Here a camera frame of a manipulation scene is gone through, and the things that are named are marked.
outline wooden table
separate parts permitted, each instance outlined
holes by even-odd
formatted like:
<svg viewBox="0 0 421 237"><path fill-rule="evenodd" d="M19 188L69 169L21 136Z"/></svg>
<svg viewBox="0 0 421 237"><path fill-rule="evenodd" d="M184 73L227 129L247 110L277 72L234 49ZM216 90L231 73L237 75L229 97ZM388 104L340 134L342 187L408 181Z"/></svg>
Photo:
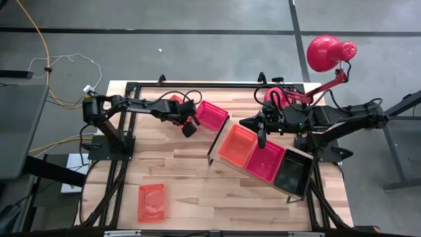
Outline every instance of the wooden table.
<svg viewBox="0 0 421 237"><path fill-rule="evenodd" d="M110 81L107 95L124 95L127 81ZM320 84L305 84L309 91ZM261 105L253 99L254 89L196 88L203 99L230 112L231 119L253 116ZM169 88L142 88L141 98L156 99ZM187 92L192 88L181 89ZM262 99L265 90L259 92ZM199 97L191 94L193 99ZM117 127L119 116L111 122ZM160 122L151 115L138 114L134 134L136 147L129 163L120 208L119 229L166 230L310 230L307 202L286 203L287 196L262 186L252 178L214 162L207 165L207 151L215 132L202 126L185 138L179 127ZM270 139L293 145L293 134L271 135ZM100 161L87 178L83 196L85 219L105 191L109 161ZM320 172L326 199L348 225L353 225L341 171L321 163ZM166 220L161 223L137 222L139 185L163 183L166 186ZM114 198L109 207L111 219ZM318 222L320 206L315 202Z"/></svg>

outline gray floor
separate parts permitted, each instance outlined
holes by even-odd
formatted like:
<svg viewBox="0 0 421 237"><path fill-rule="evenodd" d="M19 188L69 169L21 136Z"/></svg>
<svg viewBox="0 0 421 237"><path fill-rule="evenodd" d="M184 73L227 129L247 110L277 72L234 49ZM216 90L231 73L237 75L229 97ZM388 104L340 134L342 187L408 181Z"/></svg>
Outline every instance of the gray floor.
<svg viewBox="0 0 421 237"><path fill-rule="evenodd" d="M22 3L40 27L296 30L288 0L25 0ZM417 0L295 0L295 4L298 23L304 31L348 31L356 35L421 31L417 24L421 21L421 1ZM30 22L10 0L0 11L0 26L30 27ZM302 37L304 50L313 38ZM99 63L104 75L98 87L100 93L106 92L109 80L157 80L160 74L166 74L169 80L254 81L263 71L268 77L303 81L292 34L45 34L45 39L52 55L81 53ZM421 37L339 39L354 41L359 50L352 60L350 82L334 89L339 104L352 105L382 97L382 107L388 109L406 94L421 89L418 75ZM0 68L25 70L31 59L44 56L37 34L0 33ZM35 74L41 74L43 67L42 62L34 64ZM309 74L311 82L323 83L333 78L333 72L317 73L310 68ZM51 88L61 99L75 101L81 96L82 88L94 84L98 77L97 67L89 61L77 59L70 63L62 59L53 67ZM17 82L35 84L45 80ZM415 114L421 115L421 108ZM46 104L33 147L75 135L83 124L81 110L69 111ZM383 132L361 130L340 139L339 144L355 152L343 164L354 224L377 225L390 233L421 235L421 188L388 193L382 190L384 184L398 181ZM65 144L51 153L76 151L76 144ZM71 221L74 213L68 208L57 207L61 213L69 213ZM37 220L42 228L71 224L65 221L49 224L56 217L51 216L51 210L43 214L44 221Z"/></svg>

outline orange cable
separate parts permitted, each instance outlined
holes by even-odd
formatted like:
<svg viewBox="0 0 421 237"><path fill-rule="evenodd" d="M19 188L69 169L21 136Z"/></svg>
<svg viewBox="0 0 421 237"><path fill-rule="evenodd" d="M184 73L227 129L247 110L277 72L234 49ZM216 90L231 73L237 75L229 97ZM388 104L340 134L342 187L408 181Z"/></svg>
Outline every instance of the orange cable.
<svg viewBox="0 0 421 237"><path fill-rule="evenodd" d="M19 4L20 8L22 9L22 11L24 11L24 13L26 14L26 16L29 18L29 20L32 22L32 25L34 25L35 29L37 30L42 43L44 44L44 48L45 48L45 52L47 54L47 67L50 67L50 54L48 52L48 47L47 47L47 43L44 40L44 37L42 36L41 32L39 31L37 25L35 24L34 20L32 20L32 17L29 15L29 13L26 11L26 9L24 8L24 6L22 5L22 3L20 3L19 0L16 0L16 2ZM50 72L47 71L47 85L49 86L49 78L50 78ZM71 107L71 106L67 106L64 105L63 103L61 103L53 94L53 92L51 91L51 89L49 89L49 93L51 94L51 96L53 97L53 99L60 105L62 105L64 108L66 109L78 109L81 107L81 105L79 106L75 106L75 107Z"/></svg>

